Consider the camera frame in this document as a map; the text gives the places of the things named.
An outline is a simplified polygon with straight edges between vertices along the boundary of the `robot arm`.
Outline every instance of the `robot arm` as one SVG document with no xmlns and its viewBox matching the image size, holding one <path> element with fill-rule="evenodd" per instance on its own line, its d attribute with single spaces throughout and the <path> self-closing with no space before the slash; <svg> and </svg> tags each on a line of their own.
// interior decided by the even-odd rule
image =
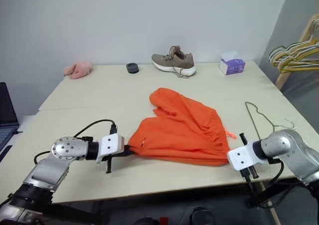
<svg viewBox="0 0 319 225">
<path fill-rule="evenodd" d="M 56 140 L 48 157 L 36 164 L 20 188 L 0 208 L 0 223 L 15 221 L 33 224 L 50 206 L 53 193 L 73 161 L 86 159 L 99 163 L 104 157 L 124 151 L 124 138 L 118 134 L 103 137 L 98 142 L 92 140 L 73 137 Z"/>
<path fill-rule="evenodd" d="M 319 179 L 319 153 L 308 147 L 294 130 L 276 131 L 266 139 L 249 143 L 227 154 L 230 164 L 238 171 L 257 163 L 266 163 L 268 158 L 275 156 L 305 185 Z"/>
</svg>

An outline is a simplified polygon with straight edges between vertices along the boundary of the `wooden table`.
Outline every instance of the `wooden table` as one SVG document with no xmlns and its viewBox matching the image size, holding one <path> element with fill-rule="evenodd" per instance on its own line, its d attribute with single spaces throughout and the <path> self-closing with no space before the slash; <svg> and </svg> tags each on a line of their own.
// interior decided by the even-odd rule
<svg viewBox="0 0 319 225">
<path fill-rule="evenodd" d="M 198 73 L 189 79 L 177 78 L 152 65 L 140 66 L 137 74 L 128 74 L 124 66 L 95 66 L 93 73 L 78 80 L 65 77 L 43 103 L 33 121 L 0 164 L 0 201 L 14 192 L 33 168 L 33 156 L 49 150 L 53 141 L 72 136 L 87 124 L 110 118 L 126 142 L 140 122 L 154 116 L 149 95 L 159 87 L 174 89 L 218 112 L 228 131 L 244 132 L 248 140 L 257 134 L 246 111 L 245 101 L 255 103 L 275 124 L 295 129 L 305 142 L 318 150 L 319 136 L 253 62 L 247 62 L 243 73 L 223 75 L 218 63 L 196 65 Z M 252 108 L 262 137 L 272 127 Z M 108 134 L 110 125 L 100 123 L 83 135 L 98 139 Z M 228 138 L 230 148 L 242 146 L 239 138 Z M 113 171 L 105 174 L 105 163 L 76 161 L 55 193 L 54 202 L 88 201 L 134 196 L 174 190 L 243 183 L 240 173 L 230 165 L 195 166 L 136 156 L 115 158 Z M 258 180 L 271 179 L 279 165 L 256 165 Z M 291 177 L 285 168 L 282 178 Z"/>
</svg>

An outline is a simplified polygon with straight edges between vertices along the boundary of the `shoe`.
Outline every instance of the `shoe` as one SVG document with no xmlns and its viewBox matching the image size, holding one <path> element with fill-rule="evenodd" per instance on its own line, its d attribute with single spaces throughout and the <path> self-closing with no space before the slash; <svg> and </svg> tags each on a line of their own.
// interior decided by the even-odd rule
<svg viewBox="0 0 319 225">
<path fill-rule="evenodd" d="M 184 54 L 178 45 L 172 46 L 169 54 L 153 54 L 153 64 L 160 70 L 174 72 L 178 77 L 189 77 L 196 72 L 193 55 Z"/>
<path fill-rule="evenodd" d="M 211 211 L 202 207 L 194 208 L 190 216 L 191 225 L 216 225 L 215 219 Z"/>
</svg>

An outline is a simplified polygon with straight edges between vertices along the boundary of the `laptop screen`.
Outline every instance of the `laptop screen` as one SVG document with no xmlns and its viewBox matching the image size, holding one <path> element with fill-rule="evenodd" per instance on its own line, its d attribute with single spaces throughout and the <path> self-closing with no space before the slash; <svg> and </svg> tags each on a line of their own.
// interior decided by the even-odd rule
<svg viewBox="0 0 319 225">
<path fill-rule="evenodd" d="M 8 89 L 4 82 L 0 83 L 0 125 L 17 124 L 13 105 L 9 96 Z"/>
</svg>

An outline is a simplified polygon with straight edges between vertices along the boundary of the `beige sneaker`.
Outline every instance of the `beige sneaker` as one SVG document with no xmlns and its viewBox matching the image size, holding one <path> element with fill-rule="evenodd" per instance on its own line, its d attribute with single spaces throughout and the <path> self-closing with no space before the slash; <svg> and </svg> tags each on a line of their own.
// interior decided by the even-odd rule
<svg viewBox="0 0 319 225">
<path fill-rule="evenodd" d="M 153 54 L 153 64 L 160 70 L 174 72 L 178 77 L 189 77 L 196 72 L 193 55 L 184 54 L 178 45 L 172 46 L 169 54 Z"/>
</svg>

